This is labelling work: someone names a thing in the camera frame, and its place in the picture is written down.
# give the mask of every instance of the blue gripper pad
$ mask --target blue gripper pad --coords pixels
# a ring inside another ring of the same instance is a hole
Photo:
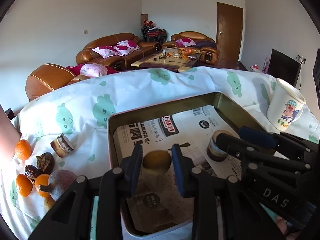
[[[131,196],[133,196],[134,192],[137,189],[141,163],[142,163],[142,146],[141,144],[137,143],[133,149],[128,167],[124,173],[124,179],[130,182]]]
[[[238,135],[240,139],[265,149],[275,148],[277,146],[271,134],[257,131],[246,126],[239,129]]]
[[[179,144],[172,145],[172,163],[176,177],[178,191],[182,197],[185,196],[184,185],[189,181],[189,171],[186,170],[184,157],[182,156]]]

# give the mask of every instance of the cartoon character on mug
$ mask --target cartoon character on mug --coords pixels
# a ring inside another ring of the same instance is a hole
[[[288,123],[292,123],[300,110],[295,110],[297,103],[294,100],[289,100],[285,105],[286,109],[283,111],[284,115],[281,118],[286,121],[290,119]]]

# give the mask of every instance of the black tv screen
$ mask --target black tv screen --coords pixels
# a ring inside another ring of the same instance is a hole
[[[297,84],[301,65],[298,61],[273,49],[270,59],[268,74],[287,81],[294,87]]]

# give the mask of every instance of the blue plaid cap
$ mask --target blue plaid cap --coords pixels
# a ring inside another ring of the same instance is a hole
[[[286,106],[292,105],[293,107],[297,107],[297,103],[294,100],[289,100],[288,103],[285,104]]]

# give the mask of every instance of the wall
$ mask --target wall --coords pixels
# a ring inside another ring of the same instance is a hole
[[[218,2],[243,8],[245,27],[245,0],[142,0],[142,13],[164,28],[169,40],[183,31],[200,32],[216,40]]]
[[[28,102],[26,78],[40,65],[75,65],[77,53],[103,36],[140,36],[140,14],[141,0],[16,0],[0,23],[3,109]]]
[[[267,56],[276,49],[295,59],[306,58],[297,87],[313,114],[320,120],[312,70],[320,47],[320,35],[298,0],[246,0],[246,26],[241,62],[258,63],[262,69]]]

